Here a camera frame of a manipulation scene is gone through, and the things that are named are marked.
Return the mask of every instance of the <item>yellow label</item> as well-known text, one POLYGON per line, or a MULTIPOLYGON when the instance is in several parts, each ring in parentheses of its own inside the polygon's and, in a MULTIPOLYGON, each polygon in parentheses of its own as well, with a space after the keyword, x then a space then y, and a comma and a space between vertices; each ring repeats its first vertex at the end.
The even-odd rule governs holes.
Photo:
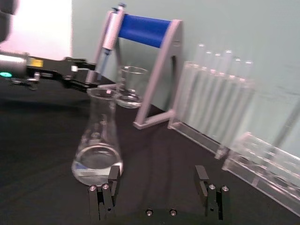
POLYGON ((30 66, 32 67, 43 67, 44 62, 42 60, 37 60, 34 58, 31 58, 30 66))

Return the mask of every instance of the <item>green indicator light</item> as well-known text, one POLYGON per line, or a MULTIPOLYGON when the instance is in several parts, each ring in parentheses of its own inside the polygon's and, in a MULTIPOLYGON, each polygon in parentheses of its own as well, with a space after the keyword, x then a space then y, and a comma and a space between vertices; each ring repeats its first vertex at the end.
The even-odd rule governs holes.
POLYGON ((3 77, 12 77, 12 74, 10 74, 8 72, 1 72, 0 76, 3 76, 3 77))

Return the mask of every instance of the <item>glass rim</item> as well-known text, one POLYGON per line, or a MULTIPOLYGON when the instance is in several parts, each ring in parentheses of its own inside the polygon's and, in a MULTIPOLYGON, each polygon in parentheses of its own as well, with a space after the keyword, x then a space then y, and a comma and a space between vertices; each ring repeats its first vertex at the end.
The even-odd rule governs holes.
POLYGON ((120 70, 127 72, 127 73, 132 73, 132 74, 146 74, 148 72, 148 70, 141 68, 141 67, 134 67, 134 66, 120 66, 120 70), (142 72, 131 72, 131 71, 127 71, 126 69, 128 68, 134 68, 134 69, 139 69, 142 72))
POLYGON ((112 100, 112 99, 114 99, 116 91, 112 90, 112 89, 108 89, 108 88, 88 88, 87 93, 90 97, 93 97, 93 98, 98 98, 98 99, 103 99, 103 100, 112 100), (95 91, 95 90, 106 91, 105 93, 111 94, 111 96, 109 96, 109 97, 97 96, 95 93, 93 93, 93 91, 95 91))

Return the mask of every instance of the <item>erlenmeyer flask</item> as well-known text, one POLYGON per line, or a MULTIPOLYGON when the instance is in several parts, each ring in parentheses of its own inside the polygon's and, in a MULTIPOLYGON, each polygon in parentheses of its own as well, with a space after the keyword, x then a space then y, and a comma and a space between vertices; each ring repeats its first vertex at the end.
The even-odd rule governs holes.
POLYGON ((102 185, 108 182, 112 165, 119 165, 122 172, 123 162, 114 120, 115 94, 108 89, 88 89, 90 96, 90 119, 76 152, 73 175, 86 185, 102 185))

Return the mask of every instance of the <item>metal cylinder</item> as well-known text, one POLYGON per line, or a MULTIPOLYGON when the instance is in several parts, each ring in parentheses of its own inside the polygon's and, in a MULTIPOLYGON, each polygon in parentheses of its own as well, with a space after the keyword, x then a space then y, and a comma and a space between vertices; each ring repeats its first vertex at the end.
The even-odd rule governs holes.
POLYGON ((28 55, 0 51, 0 73, 10 73, 12 78, 26 77, 28 55))

